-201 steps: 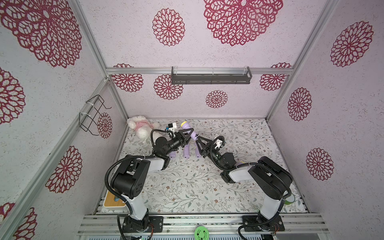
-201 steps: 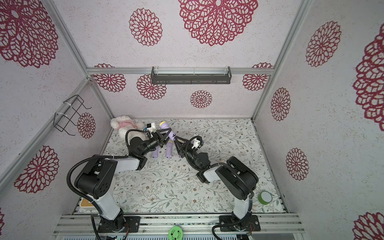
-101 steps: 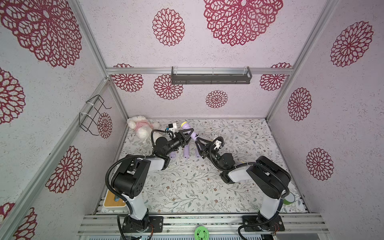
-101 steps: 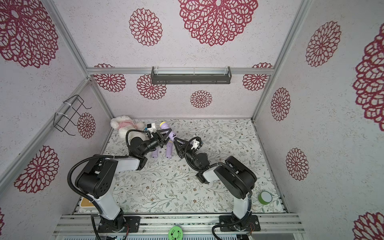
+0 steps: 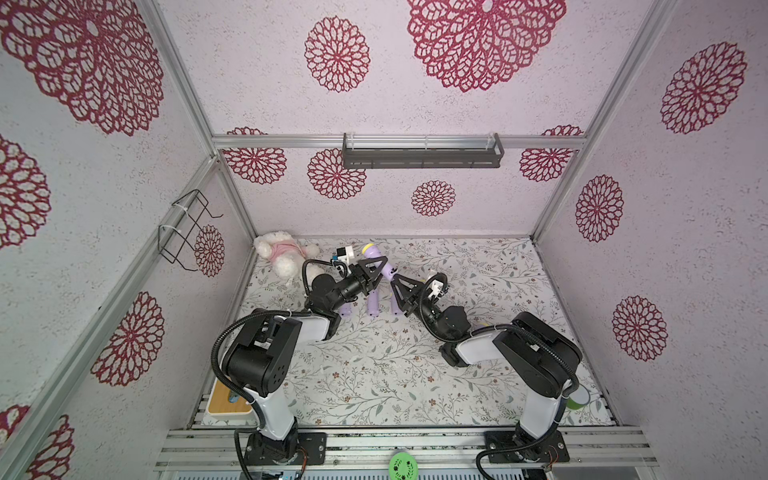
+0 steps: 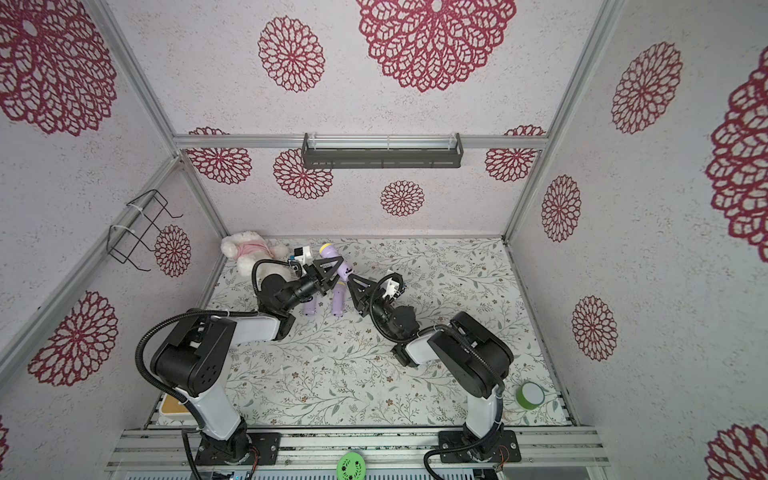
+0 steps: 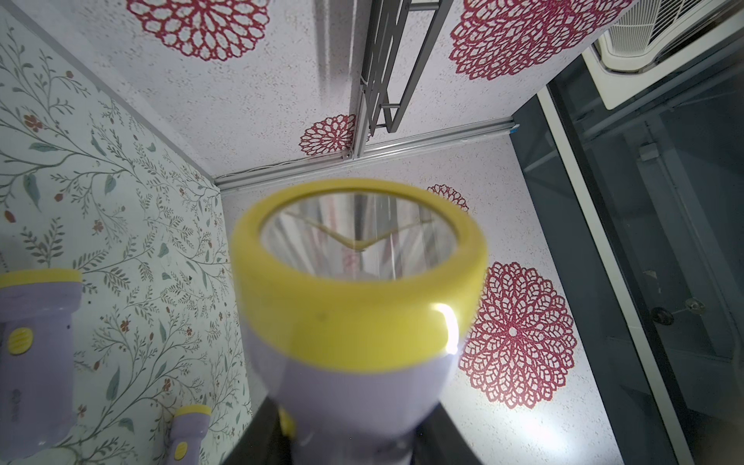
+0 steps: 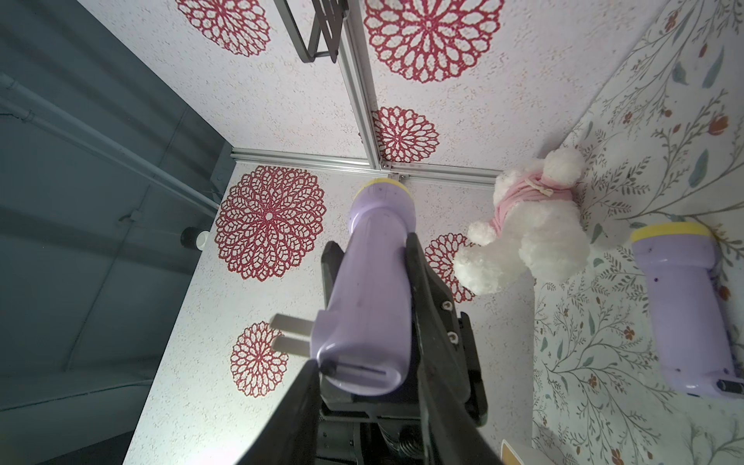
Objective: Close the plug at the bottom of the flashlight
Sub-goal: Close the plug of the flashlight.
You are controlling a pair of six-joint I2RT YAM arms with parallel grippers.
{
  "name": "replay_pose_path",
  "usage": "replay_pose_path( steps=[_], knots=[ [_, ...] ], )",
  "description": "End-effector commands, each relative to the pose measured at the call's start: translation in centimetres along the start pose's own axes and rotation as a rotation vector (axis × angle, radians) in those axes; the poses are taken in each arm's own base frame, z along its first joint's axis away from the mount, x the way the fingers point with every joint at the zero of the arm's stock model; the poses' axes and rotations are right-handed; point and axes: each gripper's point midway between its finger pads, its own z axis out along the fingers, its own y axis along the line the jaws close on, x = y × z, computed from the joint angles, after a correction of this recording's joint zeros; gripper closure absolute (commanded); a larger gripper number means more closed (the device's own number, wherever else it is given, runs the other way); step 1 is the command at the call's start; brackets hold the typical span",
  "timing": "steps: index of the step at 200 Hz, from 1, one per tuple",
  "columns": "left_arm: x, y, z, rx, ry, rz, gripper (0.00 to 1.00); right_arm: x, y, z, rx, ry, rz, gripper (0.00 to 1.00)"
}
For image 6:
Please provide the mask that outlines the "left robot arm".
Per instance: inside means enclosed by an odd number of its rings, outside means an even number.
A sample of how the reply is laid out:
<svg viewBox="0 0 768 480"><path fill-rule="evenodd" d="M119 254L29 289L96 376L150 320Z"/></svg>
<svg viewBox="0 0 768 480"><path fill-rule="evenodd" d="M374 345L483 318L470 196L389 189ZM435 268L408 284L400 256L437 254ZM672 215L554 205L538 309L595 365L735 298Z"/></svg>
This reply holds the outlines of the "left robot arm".
<svg viewBox="0 0 768 480"><path fill-rule="evenodd" d="M251 269L257 301L252 311L190 309L143 334L134 360L140 376L178 400L197 423L201 446L215 459L243 464L256 454L245 418L225 392L222 375L233 345L284 339L293 309L334 289L341 256L313 260L258 260Z"/></svg>

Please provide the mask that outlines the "purple flashlight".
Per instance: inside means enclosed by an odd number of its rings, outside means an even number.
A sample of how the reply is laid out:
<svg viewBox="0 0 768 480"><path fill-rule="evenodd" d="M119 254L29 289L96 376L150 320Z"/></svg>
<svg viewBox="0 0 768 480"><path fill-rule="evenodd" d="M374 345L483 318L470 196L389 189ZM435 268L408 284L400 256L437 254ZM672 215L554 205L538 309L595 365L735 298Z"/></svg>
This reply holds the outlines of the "purple flashlight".
<svg viewBox="0 0 768 480"><path fill-rule="evenodd" d="M337 284L333 289L331 308L332 314L336 317L341 317L344 314L346 291L344 284Z"/></svg>
<svg viewBox="0 0 768 480"><path fill-rule="evenodd" d="M309 302L304 303L303 312L307 316L313 316L316 313L317 309L317 301L315 298L312 298Z"/></svg>
<svg viewBox="0 0 768 480"><path fill-rule="evenodd" d="M353 268L347 263L337 248L332 243L326 243L319 248L318 252L323 259L323 267L330 268L332 274L336 275L341 283L346 284L349 275L353 272Z"/></svg>

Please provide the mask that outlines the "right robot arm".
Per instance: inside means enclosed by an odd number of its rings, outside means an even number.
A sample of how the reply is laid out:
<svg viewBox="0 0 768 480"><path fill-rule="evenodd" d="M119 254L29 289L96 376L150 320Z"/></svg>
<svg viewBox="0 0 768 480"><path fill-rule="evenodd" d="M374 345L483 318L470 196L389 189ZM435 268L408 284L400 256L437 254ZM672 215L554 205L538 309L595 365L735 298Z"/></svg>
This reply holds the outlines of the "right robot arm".
<svg viewBox="0 0 768 480"><path fill-rule="evenodd" d="M467 417L457 443L440 444L424 454L424 468L434 479L440 475L430 460L467 454L492 458L504 434L505 379L514 361L511 349L469 313L460 311L447 324L420 326L412 306L396 306L405 291L403 277L391 272L378 281L349 274L347 280L355 310L368 317L376 331L393 344L391 353L405 367L440 361L467 393Z"/></svg>

